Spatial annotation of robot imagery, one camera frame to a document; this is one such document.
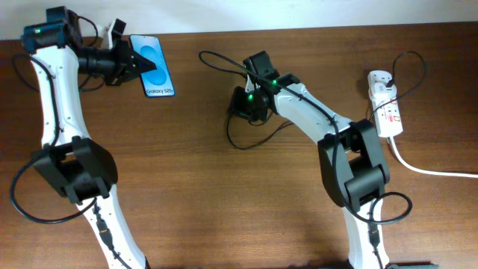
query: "blue phone screen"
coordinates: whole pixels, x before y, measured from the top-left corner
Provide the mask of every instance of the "blue phone screen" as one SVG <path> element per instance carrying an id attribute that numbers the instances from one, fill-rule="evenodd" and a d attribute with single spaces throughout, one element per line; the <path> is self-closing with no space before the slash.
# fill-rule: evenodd
<path id="1" fill-rule="evenodd" d="M 163 50 L 157 37 L 130 36 L 133 50 L 156 64 L 156 70 L 141 74 L 144 93 L 147 97 L 174 96 L 175 91 L 167 69 Z"/>

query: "white power cable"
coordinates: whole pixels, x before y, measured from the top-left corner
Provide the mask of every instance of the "white power cable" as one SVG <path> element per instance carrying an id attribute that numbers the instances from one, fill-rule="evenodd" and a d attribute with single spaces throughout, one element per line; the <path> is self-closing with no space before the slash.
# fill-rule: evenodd
<path id="1" fill-rule="evenodd" d="M 428 175 L 434 175 L 434 176 L 459 176 L 459 177 L 467 177 L 467 178 L 472 178 L 472 179 L 478 179 L 478 175 L 469 174 L 469 173 L 435 172 L 435 171 L 428 171 L 428 170 L 423 170 L 423 169 L 420 169 L 420 168 L 413 167 L 412 165 L 407 164 L 407 163 L 402 159 L 402 157 L 400 156 L 400 154 L 398 153 L 398 149 L 397 149 L 397 146 L 395 145 L 394 137 L 389 137 L 389 138 L 388 138 L 388 141 L 389 141 L 389 143 L 390 143 L 390 145 L 391 145 L 391 148 L 393 149 L 394 154 L 395 154 L 395 156 L 397 157 L 398 161 L 399 161 L 401 164 L 403 164 L 405 167 L 409 168 L 410 170 L 413 170 L 413 171 L 419 172 L 419 173 L 428 174 Z"/>

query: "white wall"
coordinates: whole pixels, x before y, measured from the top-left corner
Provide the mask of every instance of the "white wall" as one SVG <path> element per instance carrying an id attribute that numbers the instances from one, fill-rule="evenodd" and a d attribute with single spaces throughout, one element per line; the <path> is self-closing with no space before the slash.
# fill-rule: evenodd
<path id="1" fill-rule="evenodd" d="M 478 20 L 478 0 L 1 0 L 0 39 L 19 38 L 23 26 L 45 22 L 45 9 L 60 5 L 98 25 L 120 18 L 126 34 Z"/>

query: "white power strip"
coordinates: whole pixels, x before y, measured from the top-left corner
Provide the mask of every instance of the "white power strip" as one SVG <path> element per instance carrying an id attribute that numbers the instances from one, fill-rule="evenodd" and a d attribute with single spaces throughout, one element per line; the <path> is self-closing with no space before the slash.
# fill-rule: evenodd
<path id="1" fill-rule="evenodd" d="M 372 100 L 375 110 L 380 105 L 393 100 L 397 96 L 395 85 L 386 87 L 391 80 L 391 74 L 386 71 L 375 70 L 368 74 L 368 96 Z M 391 102 L 375 112 L 375 123 L 380 137 L 391 137 L 403 132 L 402 118 L 398 110 L 398 103 Z"/>
<path id="2" fill-rule="evenodd" d="M 386 84 L 391 80 L 391 75 L 386 71 L 375 70 L 368 74 L 368 95 L 372 100 L 373 110 L 380 105 L 392 101 L 397 96 L 397 87 L 395 85 L 387 88 Z M 468 173 L 448 173 L 423 170 L 407 164 L 398 153 L 397 145 L 395 145 L 394 136 L 403 132 L 402 118 L 398 110 L 397 101 L 391 102 L 381 107 L 375 112 L 376 130 L 380 137 L 386 137 L 390 143 L 398 161 L 405 167 L 418 173 L 424 173 L 434 176 L 458 176 L 478 179 L 478 175 Z"/>

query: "black bracket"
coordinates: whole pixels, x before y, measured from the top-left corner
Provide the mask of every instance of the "black bracket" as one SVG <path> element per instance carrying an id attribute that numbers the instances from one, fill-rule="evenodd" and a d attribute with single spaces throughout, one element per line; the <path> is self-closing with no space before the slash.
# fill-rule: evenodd
<path id="1" fill-rule="evenodd" d="M 247 70 L 270 81 L 275 81 L 276 84 L 271 84 L 254 76 L 250 76 L 251 82 L 259 85 L 259 88 L 253 92 L 246 93 L 243 87 L 236 87 L 232 95 L 231 103 L 228 112 L 233 113 L 238 117 L 244 118 L 250 122 L 261 120 L 264 122 L 267 119 L 267 111 L 270 109 L 277 114 L 276 104 L 274 102 L 274 95 L 280 92 L 283 85 L 298 84 L 300 80 L 290 73 L 280 75 L 277 69 L 274 69 L 270 62 L 269 55 L 263 51 L 253 56 L 248 57 L 243 61 Z"/>
<path id="2" fill-rule="evenodd" d="M 38 156 L 43 150 L 34 152 Z M 89 138 L 76 136 L 71 143 L 49 149 L 49 154 L 34 164 L 35 170 L 71 203 L 101 195 L 109 197 L 118 182 L 113 156 Z"/>
<path id="3" fill-rule="evenodd" d="M 112 27 L 112 49 L 83 46 L 78 15 L 66 7 L 54 7 L 46 10 L 46 23 L 24 28 L 22 44 L 30 54 L 49 46 L 59 49 L 69 46 L 78 57 L 78 72 L 102 76 L 107 86 L 119 86 L 143 72 L 156 69 L 155 63 L 136 53 L 128 41 L 121 39 L 125 22 L 117 19 Z"/>
<path id="4" fill-rule="evenodd" d="M 332 168 L 335 136 L 327 135 L 317 143 L 323 186 L 336 205 L 344 207 L 345 199 L 354 211 L 359 211 L 361 205 L 385 193 L 390 172 L 370 121 L 351 123 L 339 138 L 337 179 Z M 360 156 L 348 161 L 346 150 L 360 152 Z"/>

